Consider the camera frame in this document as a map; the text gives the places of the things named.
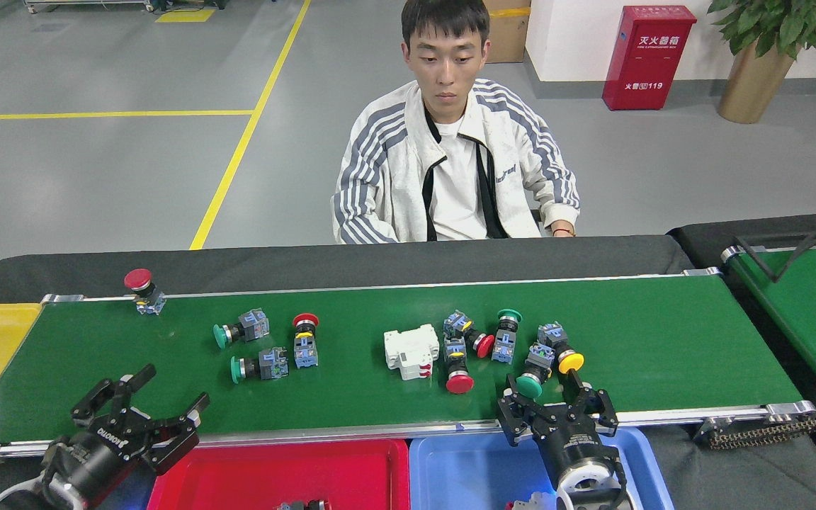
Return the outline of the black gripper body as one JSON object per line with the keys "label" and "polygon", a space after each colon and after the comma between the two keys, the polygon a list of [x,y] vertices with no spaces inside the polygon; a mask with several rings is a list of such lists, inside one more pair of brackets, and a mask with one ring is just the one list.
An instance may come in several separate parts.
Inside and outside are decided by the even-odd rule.
{"label": "black gripper body", "polygon": [[129,411],[122,427],[108,426],[103,414],[71,438],[51,443],[43,456],[43,499],[103,500],[140,464],[146,432],[127,430],[153,421],[134,407]]}
{"label": "black gripper body", "polygon": [[552,483],[606,483],[614,475],[614,450],[603,445],[591,416],[569,404],[536,412],[532,436]]}

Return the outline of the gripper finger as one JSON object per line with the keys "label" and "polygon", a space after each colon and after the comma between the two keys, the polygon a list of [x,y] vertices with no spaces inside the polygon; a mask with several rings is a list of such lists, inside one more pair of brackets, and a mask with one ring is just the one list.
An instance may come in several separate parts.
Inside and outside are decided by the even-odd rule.
{"label": "gripper finger", "polygon": [[565,373],[565,403],[567,419],[580,421],[589,419],[590,425],[598,424],[598,433],[615,436],[618,417],[606,390],[594,390],[583,382],[577,369]]}
{"label": "gripper finger", "polygon": [[190,409],[178,417],[156,420],[146,425],[147,449],[142,458],[156,474],[165,474],[200,443],[200,415],[209,404],[208,393],[201,393]]}
{"label": "gripper finger", "polygon": [[132,396],[154,378],[156,373],[154,365],[149,363],[137,374],[124,375],[119,380],[104,378],[74,405],[72,420],[77,426],[88,427],[94,422],[97,412],[105,404],[109,404],[107,425],[122,427],[130,413]]}
{"label": "gripper finger", "polygon": [[554,406],[544,406],[524,396],[511,375],[506,377],[506,383],[503,396],[497,401],[497,419],[508,442],[518,446],[527,433],[537,442],[544,441],[550,434],[550,427],[556,425]]}

